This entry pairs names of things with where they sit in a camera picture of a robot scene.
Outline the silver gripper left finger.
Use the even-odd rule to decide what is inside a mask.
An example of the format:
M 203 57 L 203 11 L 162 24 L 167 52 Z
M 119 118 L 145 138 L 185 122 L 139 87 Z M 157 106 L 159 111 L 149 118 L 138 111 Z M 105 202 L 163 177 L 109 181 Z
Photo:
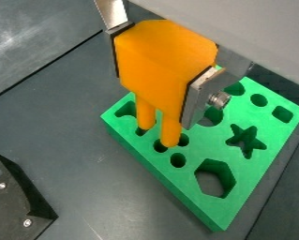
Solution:
M 134 27 L 134 22 L 131 22 L 129 18 L 125 0 L 93 0 L 93 1 L 106 25 L 106 34 L 110 40 L 114 71 L 115 75 L 119 75 L 114 39 L 125 31 Z

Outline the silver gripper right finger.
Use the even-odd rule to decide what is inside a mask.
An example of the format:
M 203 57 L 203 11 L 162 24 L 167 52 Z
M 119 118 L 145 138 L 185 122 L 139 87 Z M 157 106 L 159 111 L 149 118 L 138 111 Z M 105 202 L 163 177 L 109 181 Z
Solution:
M 230 94 L 223 89 L 237 83 L 253 68 L 253 61 L 223 46 L 218 47 L 215 64 L 207 66 L 187 84 L 181 112 L 181 125 L 190 129 L 202 119 L 207 107 L 223 110 L 230 102 Z

